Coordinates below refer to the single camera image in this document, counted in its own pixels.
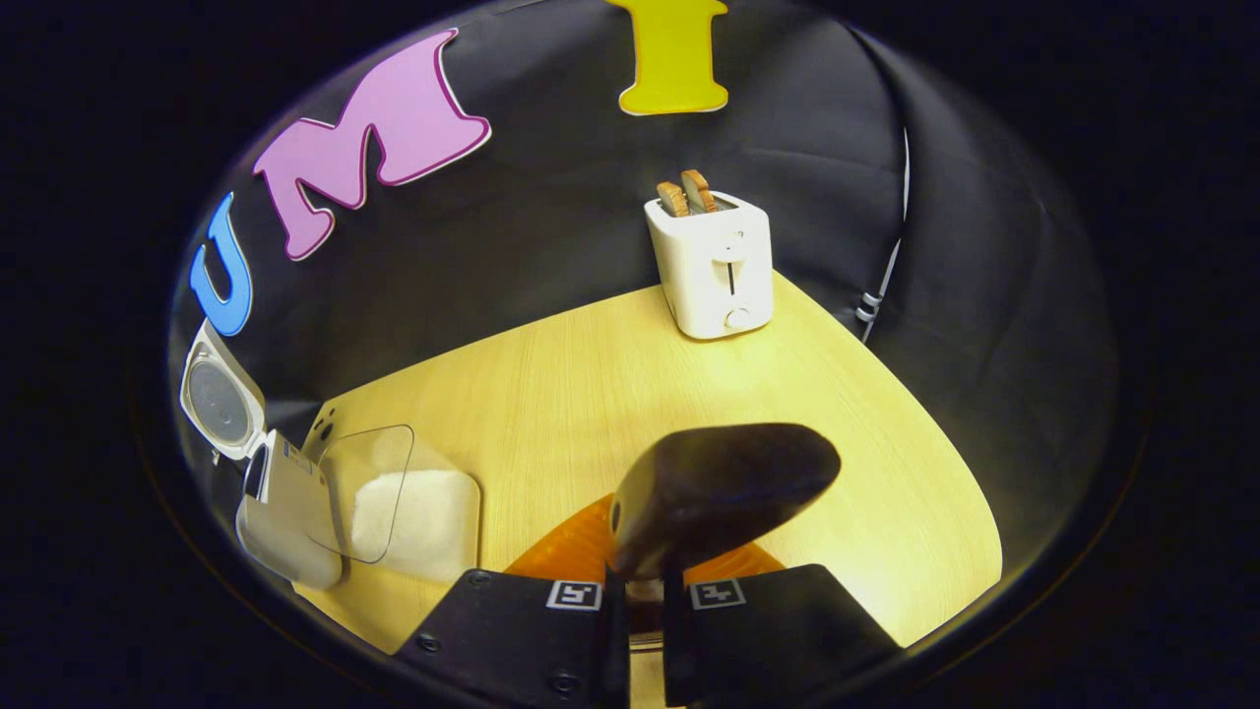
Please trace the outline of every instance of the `wooden table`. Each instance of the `wooden table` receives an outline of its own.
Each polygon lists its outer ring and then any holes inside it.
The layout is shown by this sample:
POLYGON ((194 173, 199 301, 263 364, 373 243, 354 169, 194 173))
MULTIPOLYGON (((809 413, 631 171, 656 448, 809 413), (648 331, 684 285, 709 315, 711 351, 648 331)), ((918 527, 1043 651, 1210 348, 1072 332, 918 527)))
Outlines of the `wooden table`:
MULTIPOLYGON (((857 337, 780 273, 775 316, 751 332, 689 339, 654 286, 440 354, 328 402, 320 418, 338 436, 309 436, 314 460, 339 437, 406 424, 476 479, 480 565, 490 570, 612 492, 670 432, 789 422, 832 441, 842 468, 813 508, 760 540, 785 565, 824 564, 902 646, 1002 573, 993 514, 953 445, 857 337)), ((346 567, 333 588, 297 592, 384 652, 446 591, 381 565, 346 567)), ((635 662, 655 674, 651 660, 635 662)))

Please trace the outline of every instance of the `toast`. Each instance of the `toast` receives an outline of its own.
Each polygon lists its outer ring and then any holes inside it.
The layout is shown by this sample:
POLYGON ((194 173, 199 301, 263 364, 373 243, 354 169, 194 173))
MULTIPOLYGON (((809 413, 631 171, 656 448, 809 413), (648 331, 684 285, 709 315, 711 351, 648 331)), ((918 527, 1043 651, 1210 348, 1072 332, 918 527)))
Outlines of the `toast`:
POLYGON ((656 194, 660 195, 660 205, 672 217, 688 217, 690 209, 687 208, 687 198, 683 189, 672 181, 663 181, 656 185, 656 194))
POLYGON ((682 174, 683 189, 687 190, 687 200, 692 205, 692 212, 717 212, 717 201, 708 191, 708 181, 699 170, 684 170, 682 174))

